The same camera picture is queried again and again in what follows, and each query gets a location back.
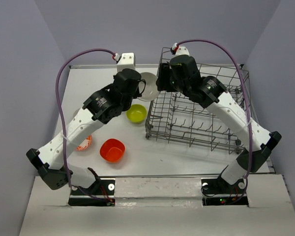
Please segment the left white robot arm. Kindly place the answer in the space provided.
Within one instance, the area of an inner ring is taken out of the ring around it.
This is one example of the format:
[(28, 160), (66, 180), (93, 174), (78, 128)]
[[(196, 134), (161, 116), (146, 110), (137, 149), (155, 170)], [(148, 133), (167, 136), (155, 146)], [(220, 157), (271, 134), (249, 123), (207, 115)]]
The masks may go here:
[(140, 83), (145, 83), (145, 80), (139, 72), (129, 68), (118, 72), (113, 83), (94, 92), (72, 121), (51, 141), (26, 153), (39, 176), (52, 190), (70, 183), (88, 194), (98, 191), (101, 179), (96, 172), (92, 168), (69, 165), (67, 158), (89, 135), (127, 111), (133, 99), (141, 97)]

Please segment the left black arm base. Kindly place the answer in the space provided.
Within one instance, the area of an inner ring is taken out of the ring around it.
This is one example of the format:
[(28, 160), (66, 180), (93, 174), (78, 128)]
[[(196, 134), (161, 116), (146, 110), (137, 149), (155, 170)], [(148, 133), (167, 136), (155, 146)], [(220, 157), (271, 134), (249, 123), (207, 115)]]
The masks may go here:
[(115, 178), (102, 178), (98, 189), (88, 193), (85, 189), (71, 190), (68, 204), (72, 207), (114, 207)]

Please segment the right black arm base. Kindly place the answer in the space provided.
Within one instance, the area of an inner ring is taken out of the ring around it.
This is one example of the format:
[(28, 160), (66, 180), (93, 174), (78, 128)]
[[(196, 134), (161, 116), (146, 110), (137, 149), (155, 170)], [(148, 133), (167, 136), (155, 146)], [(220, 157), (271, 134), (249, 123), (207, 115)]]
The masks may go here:
[(244, 179), (239, 179), (234, 185), (218, 185), (217, 178), (201, 179), (203, 206), (248, 206), (245, 188)]

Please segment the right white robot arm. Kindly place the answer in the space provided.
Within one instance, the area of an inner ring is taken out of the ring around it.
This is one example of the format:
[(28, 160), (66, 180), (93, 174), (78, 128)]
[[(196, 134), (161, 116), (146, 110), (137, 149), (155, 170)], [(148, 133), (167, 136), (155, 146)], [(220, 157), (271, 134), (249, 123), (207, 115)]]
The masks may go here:
[(180, 92), (219, 118), (242, 142), (244, 150), (207, 185), (210, 194), (229, 193), (244, 176), (255, 173), (270, 157), (282, 136), (270, 132), (241, 108), (225, 85), (214, 76), (201, 76), (192, 56), (180, 55), (158, 67), (157, 89)]

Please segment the orange patterned glass bowl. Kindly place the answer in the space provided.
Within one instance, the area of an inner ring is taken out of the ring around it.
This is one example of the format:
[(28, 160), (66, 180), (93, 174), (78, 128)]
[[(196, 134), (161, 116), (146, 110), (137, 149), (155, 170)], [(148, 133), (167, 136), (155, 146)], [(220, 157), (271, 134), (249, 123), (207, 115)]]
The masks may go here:
[(76, 151), (84, 151), (90, 147), (92, 143), (92, 135), (89, 135), (79, 146), (76, 147)]

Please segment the white ceramic bowl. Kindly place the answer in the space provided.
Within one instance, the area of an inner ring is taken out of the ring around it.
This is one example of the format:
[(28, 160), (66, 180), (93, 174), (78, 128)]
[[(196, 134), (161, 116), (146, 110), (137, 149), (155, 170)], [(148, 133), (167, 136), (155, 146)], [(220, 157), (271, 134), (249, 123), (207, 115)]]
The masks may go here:
[(139, 92), (142, 94), (139, 100), (144, 102), (153, 101), (160, 94), (156, 85), (157, 76), (150, 72), (143, 72), (141, 73), (141, 79), (145, 80), (146, 84), (139, 83)]

